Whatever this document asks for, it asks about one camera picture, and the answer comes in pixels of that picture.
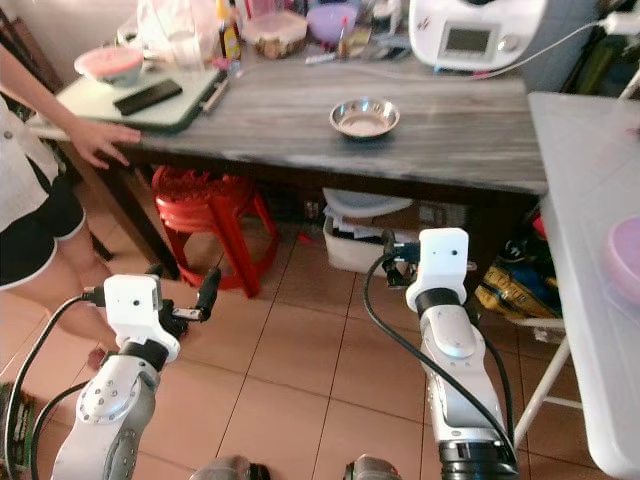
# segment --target smartphone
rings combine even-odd
[[[123,117],[144,110],[145,108],[164,102],[182,93],[182,87],[171,79],[156,83],[128,97],[113,102]]]

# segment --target sauce bottle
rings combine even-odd
[[[231,12],[225,0],[216,0],[218,20],[220,21],[220,48],[222,56],[231,60],[240,60],[240,34],[238,25],[231,18]]]

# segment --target white shirt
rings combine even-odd
[[[53,153],[0,97],[0,232],[47,199],[27,157],[53,181],[58,174]]]

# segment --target woman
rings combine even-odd
[[[0,87],[64,130],[80,156],[94,167],[108,168],[96,157],[98,152],[128,165],[114,143],[140,141],[136,130],[75,116],[4,47],[0,47]],[[53,154],[1,98],[0,250],[0,290],[38,302],[50,312],[111,275],[93,253],[84,209],[60,177]],[[113,331],[93,306],[74,305],[60,325],[117,350]]]

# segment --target pink lid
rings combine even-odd
[[[606,258],[619,291],[640,305],[640,216],[623,220],[611,229]]]
[[[142,52],[128,47],[96,48],[79,56],[73,64],[78,73],[105,77],[127,71],[143,61]]]

